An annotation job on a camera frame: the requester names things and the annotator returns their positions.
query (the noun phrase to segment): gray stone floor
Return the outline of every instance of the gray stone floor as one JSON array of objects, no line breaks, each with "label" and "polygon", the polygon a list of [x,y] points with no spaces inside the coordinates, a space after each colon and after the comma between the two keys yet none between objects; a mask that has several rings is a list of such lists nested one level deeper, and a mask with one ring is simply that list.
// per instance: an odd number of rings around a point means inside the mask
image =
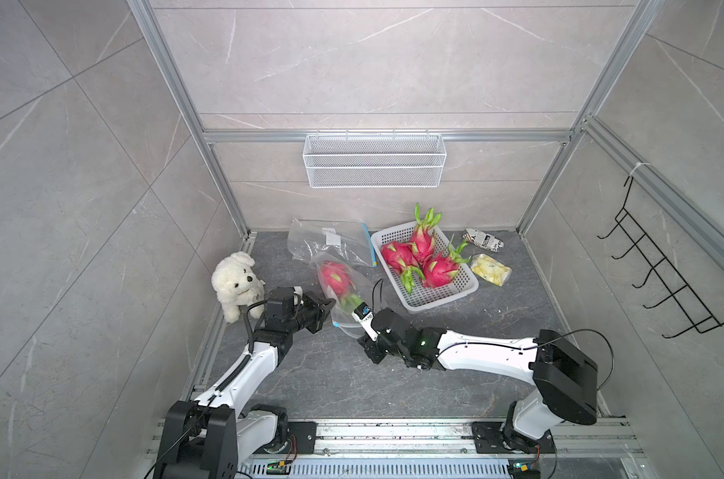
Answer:
[{"label": "gray stone floor", "polygon": [[[388,279],[383,297],[415,326],[447,327],[461,333],[493,337],[536,336],[540,329],[561,331],[532,260],[515,232],[495,233],[505,247],[490,255],[513,269],[503,287],[482,279],[478,291],[461,300],[415,315],[407,313]],[[277,286],[302,286],[319,292],[307,263],[293,261],[287,233],[260,232],[252,251],[253,271]],[[483,250],[469,245],[465,255]],[[373,283],[386,274],[381,266],[355,267]],[[226,327],[211,380],[219,378],[245,346],[241,323]],[[367,359],[356,340],[330,321],[318,334],[300,331],[279,368],[251,398],[288,409],[294,418],[311,417],[504,417],[510,402],[524,398],[531,386],[516,379],[477,371],[419,371],[393,357],[379,365]],[[542,459],[543,477],[553,459]],[[618,459],[559,459],[555,479],[622,479]]]}]

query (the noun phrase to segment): mounting plate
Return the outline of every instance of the mounting plate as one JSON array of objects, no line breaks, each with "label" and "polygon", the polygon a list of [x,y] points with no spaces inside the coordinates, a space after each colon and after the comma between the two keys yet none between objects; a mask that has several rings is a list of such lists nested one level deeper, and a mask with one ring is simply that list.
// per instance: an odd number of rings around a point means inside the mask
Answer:
[{"label": "mounting plate", "polygon": [[[288,423],[288,436],[295,436],[298,454],[313,454],[314,443],[317,442],[317,423],[304,421],[290,421]],[[261,447],[255,454],[266,454]]]},{"label": "mounting plate", "polygon": [[[508,452],[505,446],[503,446],[502,426],[502,422],[472,422],[471,432],[473,433],[473,443],[476,445],[476,452],[478,454],[501,454]],[[553,454],[556,450],[550,431],[546,431],[546,434],[539,439],[538,444],[540,444],[540,454]]]}]

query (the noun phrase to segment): cable tie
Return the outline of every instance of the cable tie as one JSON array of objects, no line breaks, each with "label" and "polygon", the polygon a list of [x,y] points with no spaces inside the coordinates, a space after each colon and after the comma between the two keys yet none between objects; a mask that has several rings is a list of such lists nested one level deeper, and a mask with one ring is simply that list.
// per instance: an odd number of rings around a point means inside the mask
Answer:
[{"label": "cable tie", "polygon": [[638,169],[638,167],[639,167],[639,166],[644,166],[644,165],[646,165],[646,166],[651,166],[651,163],[636,162],[636,166],[634,166],[633,169],[631,170],[631,172],[629,172],[627,175],[628,175],[628,176],[633,176],[633,173],[635,173],[635,171]]}]

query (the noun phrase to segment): white wire basket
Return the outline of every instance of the white wire basket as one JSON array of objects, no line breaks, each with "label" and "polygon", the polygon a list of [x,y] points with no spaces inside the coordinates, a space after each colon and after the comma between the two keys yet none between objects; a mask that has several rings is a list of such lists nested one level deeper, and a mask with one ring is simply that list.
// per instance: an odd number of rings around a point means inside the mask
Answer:
[{"label": "white wire basket", "polygon": [[[391,241],[398,241],[400,243],[409,242],[409,238],[412,236],[412,232],[417,224],[417,222],[410,222],[404,225],[393,226],[374,233],[371,237],[375,252],[378,254],[378,259],[386,268],[386,274],[389,276],[389,280],[396,290],[396,295],[399,296],[399,300],[401,300],[404,307],[407,308],[407,311],[416,313],[430,310],[433,307],[466,297],[479,289],[479,280],[473,275],[471,268],[468,267],[466,263],[462,263],[458,275],[455,276],[451,283],[442,287],[423,287],[423,283],[420,281],[418,275],[414,275],[412,294],[407,293],[405,287],[402,286],[402,282],[399,281],[399,275],[383,260],[380,249],[384,244],[388,244]],[[447,237],[439,226],[434,226],[432,231],[436,237],[435,251],[446,251],[447,244],[449,243]]]},{"label": "white wire basket", "polygon": [[311,188],[435,187],[446,158],[430,133],[315,133],[304,144]]}]

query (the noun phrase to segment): yellow snack package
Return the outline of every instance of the yellow snack package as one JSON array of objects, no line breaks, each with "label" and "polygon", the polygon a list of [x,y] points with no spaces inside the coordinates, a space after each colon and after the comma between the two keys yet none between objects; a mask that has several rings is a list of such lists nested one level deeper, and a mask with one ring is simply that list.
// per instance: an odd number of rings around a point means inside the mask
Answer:
[{"label": "yellow snack package", "polygon": [[471,260],[471,271],[490,283],[502,286],[510,276],[511,269],[482,253]]}]

